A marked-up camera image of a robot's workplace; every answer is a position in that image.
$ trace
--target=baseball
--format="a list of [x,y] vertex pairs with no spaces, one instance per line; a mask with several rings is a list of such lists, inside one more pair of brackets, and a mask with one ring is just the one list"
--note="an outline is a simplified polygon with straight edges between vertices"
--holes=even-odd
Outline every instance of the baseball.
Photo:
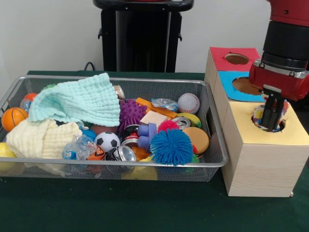
[[185,93],[178,99],[178,109],[182,113],[195,114],[199,109],[200,103],[197,96],[192,93]]

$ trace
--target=orange ball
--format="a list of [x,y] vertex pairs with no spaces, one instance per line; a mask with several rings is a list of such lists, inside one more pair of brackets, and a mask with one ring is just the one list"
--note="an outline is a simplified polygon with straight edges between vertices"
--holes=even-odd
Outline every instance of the orange ball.
[[29,93],[24,97],[24,99],[28,99],[29,101],[32,102],[37,95],[38,95],[37,93]]
[[1,118],[1,123],[3,128],[10,132],[15,126],[17,126],[21,121],[25,120],[28,114],[25,110],[21,108],[11,108],[4,112]]

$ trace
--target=wire mesh basket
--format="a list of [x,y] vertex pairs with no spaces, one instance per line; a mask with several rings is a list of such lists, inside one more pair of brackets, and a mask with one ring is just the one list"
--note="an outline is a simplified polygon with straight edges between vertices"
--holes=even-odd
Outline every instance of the wire mesh basket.
[[[82,78],[28,75],[16,79],[0,102],[0,117],[8,108],[19,107],[27,93],[39,93],[47,85]],[[227,163],[225,141],[211,89],[207,84],[202,81],[126,78],[111,78],[111,83],[121,86],[127,99],[141,97],[150,101],[151,98],[168,98],[177,101],[184,93],[195,94],[200,100],[200,109],[196,115],[201,120],[202,129],[210,136],[209,148],[200,163],[174,167],[155,162],[0,158],[0,176],[209,182],[219,167]],[[1,141],[6,134],[1,125]],[[12,168],[1,171],[1,166],[5,164]]]

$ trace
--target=black metal frame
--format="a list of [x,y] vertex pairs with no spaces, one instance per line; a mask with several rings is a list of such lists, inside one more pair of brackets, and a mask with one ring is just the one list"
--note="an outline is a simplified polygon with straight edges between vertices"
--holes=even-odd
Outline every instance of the black metal frame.
[[168,72],[174,73],[176,66],[176,56],[178,48],[178,40],[181,37],[181,23],[182,16],[179,12],[189,10],[193,7],[194,0],[183,1],[159,1],[159,2],[136,2],[127,0],[93,0],[93,3],[102,9],[101,23],[102,28],[99,31],[98,38],[102,36],[103,46],[103,61],[104,70],[117,71],[120,61],[117,63],[117,34],[116,34],[116,11],[124,12],[145,12],[150,13],[170,12],[170,25],[169,25],[169,40],[167,41],[167,55],[166,66],[155,64],[154,66],[160,68],[152,68],[151,72]]

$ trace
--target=black cable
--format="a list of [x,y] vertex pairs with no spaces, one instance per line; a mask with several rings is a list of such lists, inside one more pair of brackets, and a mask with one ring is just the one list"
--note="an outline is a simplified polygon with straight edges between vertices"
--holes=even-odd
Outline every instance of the black cable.
[[91,65],[93,71],[96,70],[96,68],[95,68],[95,66],[93,65],[93,63],[92,63],[92,62],[88,62],[88,63],[86,64],[85,68],[84,68],[84,71],[87,70],[87,68],[88,68],[89,65]]

